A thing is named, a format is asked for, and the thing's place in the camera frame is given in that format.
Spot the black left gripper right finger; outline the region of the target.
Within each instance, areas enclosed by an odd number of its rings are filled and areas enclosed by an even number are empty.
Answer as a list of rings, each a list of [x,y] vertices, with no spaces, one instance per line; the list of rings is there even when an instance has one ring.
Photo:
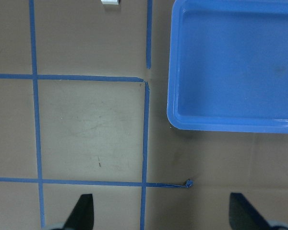
[[[230,194],[229,224],[232,230],[269,230],[271,228],[242,193]]]

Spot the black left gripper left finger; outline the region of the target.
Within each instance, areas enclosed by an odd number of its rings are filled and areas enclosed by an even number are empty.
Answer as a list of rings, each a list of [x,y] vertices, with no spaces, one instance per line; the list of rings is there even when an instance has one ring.
[[[65,230],[92,230],[94,202],[92,194],[82,194],[64,223]]]

